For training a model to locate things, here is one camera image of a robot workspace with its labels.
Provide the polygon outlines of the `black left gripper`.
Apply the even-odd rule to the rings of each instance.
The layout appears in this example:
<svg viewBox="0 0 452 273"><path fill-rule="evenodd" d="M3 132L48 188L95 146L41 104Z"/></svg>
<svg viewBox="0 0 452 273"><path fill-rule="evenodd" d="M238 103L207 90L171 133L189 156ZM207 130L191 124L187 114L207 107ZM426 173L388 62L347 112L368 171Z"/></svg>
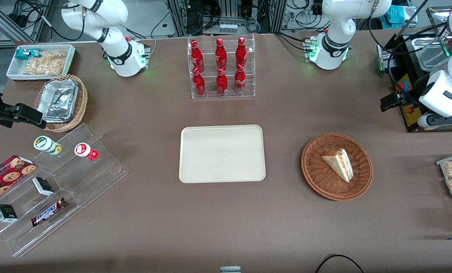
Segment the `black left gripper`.
<svg viewBox="0 0 452 273"><path fill-rule="evenodd" d="M419 98L421 97L422 93L424 92L427 81L430 78L430 73L425 73L423 76L418 77L415 76L413 81L412 77L410 77L411 74L406 73L403 78L407 79L407 82L410 84L409 87L409 95L415 100L417 107L421 108L421 112L429 112L428 108L421 104L419 102ZM380 99L380 110L382 112L388 111L389 109L400 107L405 102L405 95L404 93L399 92L391 92L385 97Z"/></svg>

